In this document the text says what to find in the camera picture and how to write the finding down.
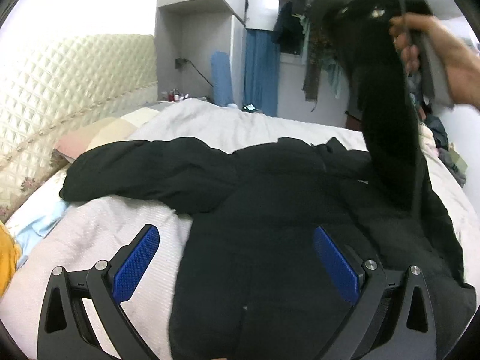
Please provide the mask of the person's right hand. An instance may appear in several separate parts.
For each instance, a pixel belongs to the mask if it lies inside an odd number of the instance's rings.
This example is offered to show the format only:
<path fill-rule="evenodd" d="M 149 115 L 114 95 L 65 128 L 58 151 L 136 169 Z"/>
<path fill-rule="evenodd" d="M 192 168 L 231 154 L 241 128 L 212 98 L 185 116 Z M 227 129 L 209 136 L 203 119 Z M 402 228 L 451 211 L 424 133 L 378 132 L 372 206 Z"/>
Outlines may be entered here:
<path fill-rule="evenodd" d="M 419 49 L 408 41 L 406 31 L 427 36 L 442 62 L 454 103 L 479 108 L 479 56 L 455 37 L 435 16 L 407 13 L 390 19 L 390 35 L 407 72 L 419 69 Z"/>

